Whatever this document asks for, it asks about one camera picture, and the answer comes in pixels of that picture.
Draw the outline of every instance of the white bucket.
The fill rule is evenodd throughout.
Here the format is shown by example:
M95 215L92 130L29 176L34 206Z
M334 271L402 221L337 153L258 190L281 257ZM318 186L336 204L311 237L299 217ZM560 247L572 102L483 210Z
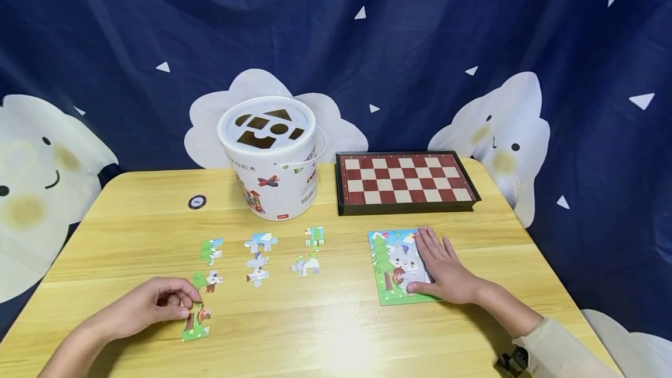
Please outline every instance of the white bucket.
M319 155L318 132L323 140ZM327 143L307 105L283 96L245 100L219 119L217 136L254 214L282 221L313 205L316 161Z

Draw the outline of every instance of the sleeve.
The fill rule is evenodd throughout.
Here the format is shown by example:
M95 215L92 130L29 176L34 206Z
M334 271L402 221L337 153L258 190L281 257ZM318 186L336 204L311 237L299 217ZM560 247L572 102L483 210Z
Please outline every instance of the sleeve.
M533 378L619 378L552 318L544 318L513 343L526 349L527 371Z

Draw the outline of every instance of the cloud cutout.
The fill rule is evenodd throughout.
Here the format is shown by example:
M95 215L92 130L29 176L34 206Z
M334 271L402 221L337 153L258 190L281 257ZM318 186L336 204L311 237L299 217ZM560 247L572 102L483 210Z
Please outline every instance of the cloud cutout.
M593 309L581 312L626 377L669 377L672 342L657 335L630 333L610 316Z
M184 136L184 147L191 159L205 169L230 167L217 138L217 122L235 104L270 95L300 100L313 110L317 125L327 137L327 149L318 162L334 162L335 152L368 150L366 136L341 118L338 105L329 96L315 92L293 96L273 74L262 69L248 69L236 76L229 90L203 95L191 105L189 117L193 127Z
M464 105L428 149L452 149L480 161L525 228L534 220L534 179L544 164L550 127L540 117L536 74L518 73Z
M0 106L0 303L51 267L72 223L100 193L114 153L75 117L35 96Z

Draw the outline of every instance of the right hand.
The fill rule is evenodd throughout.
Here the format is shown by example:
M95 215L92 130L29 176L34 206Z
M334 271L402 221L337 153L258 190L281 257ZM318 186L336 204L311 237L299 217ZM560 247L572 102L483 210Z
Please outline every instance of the right hand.
M431 227L418 228L415 244L434 283L411 282L408 291L423 293L456 304L476 303L478 294L492 282L481 279L466 269L458 259L446 236L443 244Z
M102 308L84 324L114 340L140 333L160 321L184 319L194 302L200 301L198 289L188 280L154 277Z

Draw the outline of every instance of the wrist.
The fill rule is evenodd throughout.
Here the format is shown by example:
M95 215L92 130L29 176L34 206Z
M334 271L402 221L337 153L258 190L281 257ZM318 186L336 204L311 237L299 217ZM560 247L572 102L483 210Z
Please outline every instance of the wrist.
M492 302L496 301L497 295L502 292L507 292L507 290L494 282L482 279L482 284L477 287L474 294L474 304L489 311L488 308L492 306Z
M101 346L115 339L114 330L95 314L77 325L75 332L87 338L91 343Z

